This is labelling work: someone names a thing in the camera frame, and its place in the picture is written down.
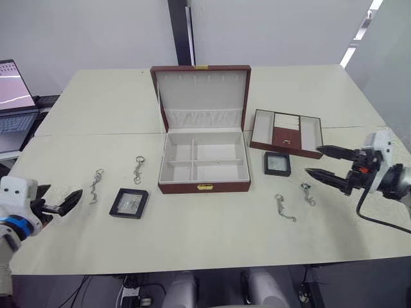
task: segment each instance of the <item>laptop screen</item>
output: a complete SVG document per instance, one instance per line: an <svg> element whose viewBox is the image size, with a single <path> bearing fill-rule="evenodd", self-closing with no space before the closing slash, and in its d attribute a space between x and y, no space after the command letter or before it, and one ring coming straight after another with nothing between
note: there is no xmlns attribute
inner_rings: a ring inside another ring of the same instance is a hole
<svg viewBox="0 0 411 308"><path fill-rule="evenodd" d="M34 107L34 101L13 60L0 61L0 112Z"/></svg>

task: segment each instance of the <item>floor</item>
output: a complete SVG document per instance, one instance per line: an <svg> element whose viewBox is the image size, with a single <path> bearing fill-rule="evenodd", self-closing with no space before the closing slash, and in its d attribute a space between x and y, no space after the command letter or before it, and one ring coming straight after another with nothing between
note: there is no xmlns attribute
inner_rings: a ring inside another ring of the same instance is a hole
<svg viewBox="0 0 411 308"><path fill-rule="evenodd" d="M304 266L266 268L279 283L291 308L302 307L296 289ZM240 273L243 268L193 271L199 281L198 308L242 304ZM161 283L166 289L178 272L149 273L144 284ZM20 308L56 308L80 285L83 276L14 276L14 297ZM311 267L307 281L320 284L326 307L411 307L411 257L345 262ZM80 291L73 307L115 307L123 278L93 276ZM147 286L142 295L153 298L152 308L164 300L161 288ZM70 307L68 301L64 307Z"/></svg>

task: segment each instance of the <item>brown jewelry box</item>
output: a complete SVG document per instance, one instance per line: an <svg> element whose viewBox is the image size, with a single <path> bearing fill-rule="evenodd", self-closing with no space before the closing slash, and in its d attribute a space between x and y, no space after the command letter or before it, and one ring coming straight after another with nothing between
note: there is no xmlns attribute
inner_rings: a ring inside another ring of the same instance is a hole
<svg viewBox="0 0 411 308"><path fill-rule="evenodd" d="M320 159L322 145L320 118L256 110L251 148Z"/></svg>
<svg viewBox="0 0 411 308"><path fill-rule="evenodd" d="M154 66L150 71L167 131L162 193L248 191L243 127L250 66Z"/></svg>

